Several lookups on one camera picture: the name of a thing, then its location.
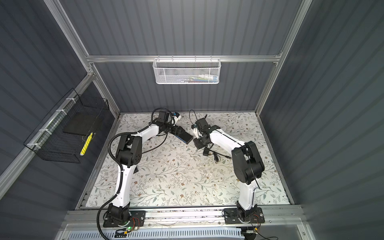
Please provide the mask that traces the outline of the black ribbed network switch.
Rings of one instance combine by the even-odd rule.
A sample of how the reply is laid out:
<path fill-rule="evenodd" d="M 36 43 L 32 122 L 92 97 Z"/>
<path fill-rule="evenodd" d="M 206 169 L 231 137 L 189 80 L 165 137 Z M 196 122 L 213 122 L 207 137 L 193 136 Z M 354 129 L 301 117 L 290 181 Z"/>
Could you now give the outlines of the black ribbed network switch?
<path fill-rule="evenodd" d="M 186 132 L 182 127 L 180 126 L 176 126 L 176 130 L 175 130 L 175 133 L 174 135 L 179 138 L 182 142 L 184 142 L 185 144 L 189 144 L 193 139 L 194 137 L 192 135 L 190 135 L 188 132 Z"/>

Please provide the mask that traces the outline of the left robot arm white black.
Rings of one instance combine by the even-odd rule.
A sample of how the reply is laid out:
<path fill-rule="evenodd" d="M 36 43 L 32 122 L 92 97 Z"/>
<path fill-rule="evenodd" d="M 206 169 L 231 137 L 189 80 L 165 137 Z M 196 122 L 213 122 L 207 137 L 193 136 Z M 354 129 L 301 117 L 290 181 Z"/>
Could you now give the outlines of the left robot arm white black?
<path fill-rule="evenodd" d="M 108 154 L 119 167 L 119 175 L 115 194 L 104 203 L 97 216 L 107 207 L 104 221 L 112 221 L 115 225 L 125 227 L 135 222 L 130 214 L 130 187 L 133 175 L 143 155 L 143 143 L 160 133 L 172 131 L 180 119 L 180 114 L 166 108 L 157 108 L 151 113 L 147 126 L 135 132 L 123 132 L 113 136 L 108 144 Z"/>

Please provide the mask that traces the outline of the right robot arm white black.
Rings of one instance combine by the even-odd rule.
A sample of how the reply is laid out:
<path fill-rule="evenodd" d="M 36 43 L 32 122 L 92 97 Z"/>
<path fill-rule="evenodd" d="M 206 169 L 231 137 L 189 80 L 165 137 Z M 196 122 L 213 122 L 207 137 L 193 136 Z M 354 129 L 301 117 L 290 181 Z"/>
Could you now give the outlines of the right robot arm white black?
<path fill-rule="evenodd" d="M 255 191 L 259 188 L 257 179 L 265 170 L 264 162 L 256 144 L 244 142 L 225 133 L 218 126 L 211 126 L 205 118 L 192 124 L 196 136 L 194 144 L 197 149 L 217 145 L 231 154 L 234 173 L 240 183 L 240 195 L 237 200 L 237 216 L 243 223 L 252 220 L 264 223 L 260 208 L 255 203 Z"/>

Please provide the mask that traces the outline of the markers in white basket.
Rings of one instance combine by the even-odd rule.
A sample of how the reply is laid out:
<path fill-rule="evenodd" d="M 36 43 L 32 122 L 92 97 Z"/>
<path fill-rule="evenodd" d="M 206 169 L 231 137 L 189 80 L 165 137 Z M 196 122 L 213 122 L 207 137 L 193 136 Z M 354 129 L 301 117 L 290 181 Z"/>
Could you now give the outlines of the markers in white basket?
<path fill-rule="evenodd" d="M 200 84 L 217 84 L 219 83 L 219 76 L 217 75 L 193 75 L 193 76 L 184 76 L 178 79 L 182 83 L 200 83 Z"/>

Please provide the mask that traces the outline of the black foam pad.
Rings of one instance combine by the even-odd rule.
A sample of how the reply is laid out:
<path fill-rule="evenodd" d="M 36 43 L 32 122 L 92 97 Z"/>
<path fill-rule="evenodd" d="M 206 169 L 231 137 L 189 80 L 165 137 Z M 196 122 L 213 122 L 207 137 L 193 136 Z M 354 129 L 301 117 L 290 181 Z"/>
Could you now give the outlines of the black foam pad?
<path fill-rule="evenodd" d="M 64 127 L 63 132 L 85 137 L 94 132 L 100 125 L 100 122 L 97 115 L 76 113 Z"/>

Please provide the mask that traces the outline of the yellow marker pen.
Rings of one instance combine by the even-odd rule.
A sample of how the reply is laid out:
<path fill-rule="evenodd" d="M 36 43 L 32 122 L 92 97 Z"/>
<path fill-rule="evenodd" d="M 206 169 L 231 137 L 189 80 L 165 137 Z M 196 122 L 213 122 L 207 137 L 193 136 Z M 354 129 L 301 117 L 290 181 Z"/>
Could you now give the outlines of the yellow marker pen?
<path fill-rule="evenodd" d="M 89 145 L 90 145 L 90 143 L 91 143 L 91 141 L 93 139 L 93 136 L 94 136 L 94 133 L 91 132 L 89 134 L 89 136 L 87 137 L 87 139 L 86 139 L 86 141 L 85 141 L 85 143 L 83 145 L 83 148 L 81 149 L 80 156 L 84 156 L 86 154 L 87 149 L 88 149 L 88 147 L 89 147 Z"/>

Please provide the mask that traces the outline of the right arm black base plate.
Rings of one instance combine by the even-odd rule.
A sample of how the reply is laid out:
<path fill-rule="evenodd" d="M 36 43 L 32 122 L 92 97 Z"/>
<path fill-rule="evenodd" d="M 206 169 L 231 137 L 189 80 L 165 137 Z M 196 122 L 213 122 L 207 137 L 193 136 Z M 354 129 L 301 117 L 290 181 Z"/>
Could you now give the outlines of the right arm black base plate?
<path fill-rule="evenodd" d="M 228 225 L 234 224 L 263 224 L 265 223 L 264 213 L 261 208 L 254 207 L 250 210 L 242 208 L 226 208 L 222 210 L 222 216 Z"/>

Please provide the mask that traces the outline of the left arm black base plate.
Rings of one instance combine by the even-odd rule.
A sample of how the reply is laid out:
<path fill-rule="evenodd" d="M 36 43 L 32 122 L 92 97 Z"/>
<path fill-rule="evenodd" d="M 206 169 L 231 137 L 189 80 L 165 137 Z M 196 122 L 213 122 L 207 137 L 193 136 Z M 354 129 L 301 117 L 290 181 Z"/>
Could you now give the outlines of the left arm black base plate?
<path fill-rule="evenodd" d="M 122 214 L 107 211 L 104 216 L 104 228 L 142 227 L 145 222 L 146 211 L 125 211 Z"/>

